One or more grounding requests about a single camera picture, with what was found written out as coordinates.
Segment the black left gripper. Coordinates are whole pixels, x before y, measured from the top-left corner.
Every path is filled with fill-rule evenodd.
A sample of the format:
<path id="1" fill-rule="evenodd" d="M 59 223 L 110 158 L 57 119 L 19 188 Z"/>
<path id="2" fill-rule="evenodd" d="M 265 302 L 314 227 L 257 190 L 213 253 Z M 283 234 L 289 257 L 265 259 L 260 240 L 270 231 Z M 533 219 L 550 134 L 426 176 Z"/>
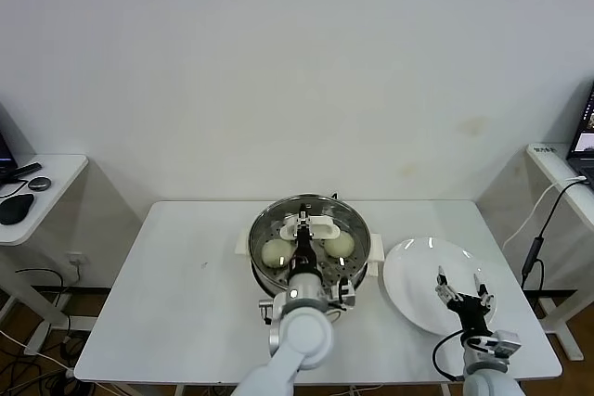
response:
<path id="1" fill-rule="evenodd" d="M 308 213 L 309 206 L 302 204 L 299 209 L 298 225 L 295 229 L 296 250 L 293 252 L 289 262 L 289 276 L 296 276 L 298 274 L 311 274 L 321 276 L 317 268 L 316 253 L 312 248 L 312 230 L 308 226 L 310 224 L 310 216 Z"/>

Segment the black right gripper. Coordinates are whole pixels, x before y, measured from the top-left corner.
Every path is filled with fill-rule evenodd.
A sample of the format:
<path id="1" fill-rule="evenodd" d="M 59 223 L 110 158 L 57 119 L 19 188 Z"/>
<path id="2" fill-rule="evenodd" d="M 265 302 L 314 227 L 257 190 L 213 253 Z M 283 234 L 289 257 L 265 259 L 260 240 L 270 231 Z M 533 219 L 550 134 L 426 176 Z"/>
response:
<path id="1" fill-rule="evenodd" d="M 486 314 L 493 309 L 495 297 L 487 289 L 481 275 L 473 275 L 477 295 L 462 295 L 458 300 L 458 293 L 447 281 L 445 270 L 438 266 L 435 291 L 446 306 L 454 312 L 461 323 L 463 339 L 476 336 L 490 337 L 493 332 L 488 329 L 484 319 Z"/>

